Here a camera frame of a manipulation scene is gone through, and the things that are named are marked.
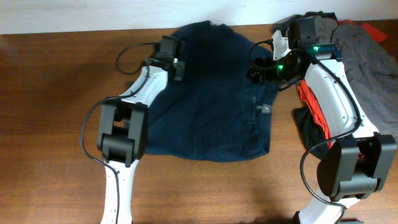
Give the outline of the navy blue shorts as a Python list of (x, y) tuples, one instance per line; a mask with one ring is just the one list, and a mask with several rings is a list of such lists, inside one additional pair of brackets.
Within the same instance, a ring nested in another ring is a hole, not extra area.
[(272, 53), (255, 47), (227, 25), (210, 21), (179, 28), (182, 81), (170, 81), (149, 107), (146, 153), (184, 159), (236, 162), (270, 150), (273, 82), (253, 83), (254, 58)]

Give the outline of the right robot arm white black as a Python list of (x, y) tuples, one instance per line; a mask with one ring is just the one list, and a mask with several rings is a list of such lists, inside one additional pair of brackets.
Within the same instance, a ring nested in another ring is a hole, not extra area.
[(331, 136), (308, 150), (326, 147), (317, 167), (319, 190), (295, 213), (294, 223), (343, 223), (352, 205), (383, 189), (397, 152), (390, 134), (381, 134), (361, 108), (347, 80), (335, 44), (321, 43), (316, 12), (294, 15), (277, 26), (266, 44), (273, 57), (252, 58), (247, 77), (276, 82), (280, 90), (305, 81), (318, 101)]

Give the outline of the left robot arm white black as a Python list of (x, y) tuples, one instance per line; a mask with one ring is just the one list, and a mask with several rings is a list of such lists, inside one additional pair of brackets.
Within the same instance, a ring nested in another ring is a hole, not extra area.
[(137, 80), (122, 94), (101, 103), (97, 148), (103, 156), (106, 191), (102, 223), (132, 223), (134, 173), (148, 140), (149, 106), (171, 80), (184, 78), (184, 42), (165, 35), (137, 70)]

